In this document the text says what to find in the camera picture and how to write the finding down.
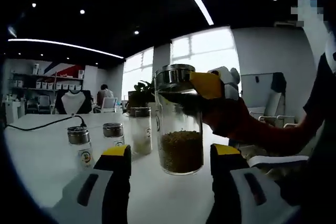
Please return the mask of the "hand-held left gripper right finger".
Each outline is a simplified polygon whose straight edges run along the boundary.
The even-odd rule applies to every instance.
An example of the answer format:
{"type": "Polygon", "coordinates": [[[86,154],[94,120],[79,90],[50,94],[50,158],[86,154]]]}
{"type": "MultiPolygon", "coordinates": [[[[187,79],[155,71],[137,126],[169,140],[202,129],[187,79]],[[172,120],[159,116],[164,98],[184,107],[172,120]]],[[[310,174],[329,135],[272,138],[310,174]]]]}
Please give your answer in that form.
{"type": "Polygon", "coordinates": [[[300,223],[301,210],[281,196],[279,185],[255,167],[239,150],[212,144],[210,148],[214,204],[207,223],[300,223]]]}

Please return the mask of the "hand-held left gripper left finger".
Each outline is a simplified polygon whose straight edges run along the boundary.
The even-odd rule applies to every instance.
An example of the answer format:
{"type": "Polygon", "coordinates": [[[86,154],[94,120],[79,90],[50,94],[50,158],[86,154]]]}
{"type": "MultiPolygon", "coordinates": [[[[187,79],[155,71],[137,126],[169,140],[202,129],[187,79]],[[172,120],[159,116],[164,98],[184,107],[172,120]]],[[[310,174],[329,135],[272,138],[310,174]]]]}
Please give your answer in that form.
{"type": "Polygon", "coordinates": [[[130,145],[111,147],[63,188],[51,216],[57,223],[127,223],[130,177],[130,145]]]}

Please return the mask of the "person's right hand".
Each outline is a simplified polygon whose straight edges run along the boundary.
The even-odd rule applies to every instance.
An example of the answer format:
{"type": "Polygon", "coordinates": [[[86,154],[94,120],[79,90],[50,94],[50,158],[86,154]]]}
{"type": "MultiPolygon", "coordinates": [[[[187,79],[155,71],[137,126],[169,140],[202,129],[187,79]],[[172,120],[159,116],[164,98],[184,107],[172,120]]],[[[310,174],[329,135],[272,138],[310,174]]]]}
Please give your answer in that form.
{"type": "Polygon", "coordinates": [[[203,122],[213,134],[243,142],[250,114],[242,98],[207,100],[202,110],[203,122]]]}

